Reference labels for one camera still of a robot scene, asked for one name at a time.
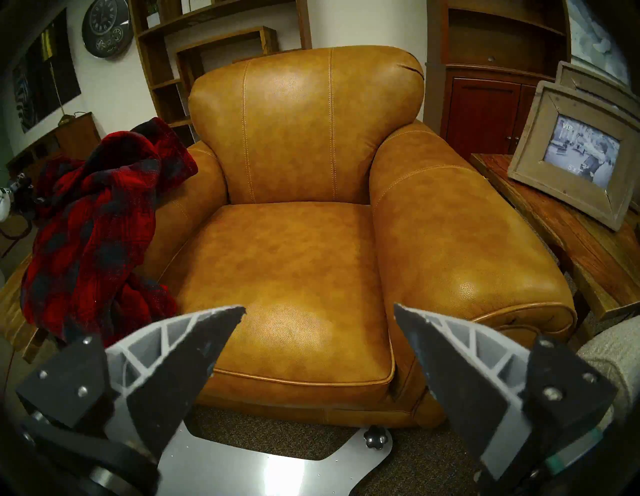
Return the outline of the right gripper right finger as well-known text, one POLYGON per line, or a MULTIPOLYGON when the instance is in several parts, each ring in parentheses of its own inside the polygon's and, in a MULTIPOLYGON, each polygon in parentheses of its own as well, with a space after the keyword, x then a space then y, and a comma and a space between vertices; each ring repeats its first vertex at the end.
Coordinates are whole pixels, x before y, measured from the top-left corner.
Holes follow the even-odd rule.
POLYGON ((602 439, 616 387, 552 338, 527 349, 500 332, 394 304, 427 386, 482 464, 479 480, 554 480, 602 439))

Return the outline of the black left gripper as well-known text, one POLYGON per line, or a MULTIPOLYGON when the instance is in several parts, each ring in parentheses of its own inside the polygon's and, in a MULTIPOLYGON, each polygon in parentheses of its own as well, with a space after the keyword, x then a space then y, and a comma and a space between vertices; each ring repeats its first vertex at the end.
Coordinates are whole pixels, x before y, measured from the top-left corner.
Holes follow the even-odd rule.
POLYGON ((12 214, 35 214, 35 189, 30 177, 18 174, 10 182, 10 199, 12 214))

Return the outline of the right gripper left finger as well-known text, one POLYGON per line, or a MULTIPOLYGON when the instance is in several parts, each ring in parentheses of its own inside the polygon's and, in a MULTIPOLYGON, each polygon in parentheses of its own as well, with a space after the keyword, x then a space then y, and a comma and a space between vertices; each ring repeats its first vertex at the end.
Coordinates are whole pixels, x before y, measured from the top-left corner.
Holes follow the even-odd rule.
POLYGON ((28 375, 17 396, 53 426, 160 458, 245 313, 222 306, 178 315, 108 348, 96 333, 78 338, 28 375))

